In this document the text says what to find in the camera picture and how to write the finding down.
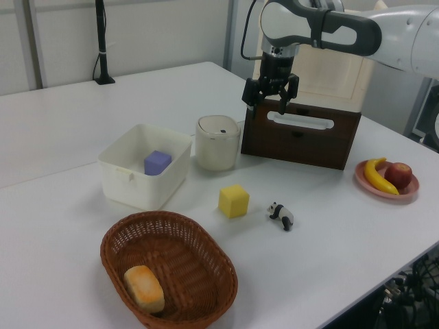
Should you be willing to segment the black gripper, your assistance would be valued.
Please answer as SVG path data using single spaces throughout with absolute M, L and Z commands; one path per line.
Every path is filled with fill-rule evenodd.
M 278 113 L 281 115 L 285 114 L 290 100 L 297 97 L 299 77 L 292 73 L 292 65 L 297 52 L 296 45 L 263 46 L 259 78 L 246 80 L 241 97 L 253 119 L 257 115 L 258 105 L 266 97 L 265 90 L 279 90 Z

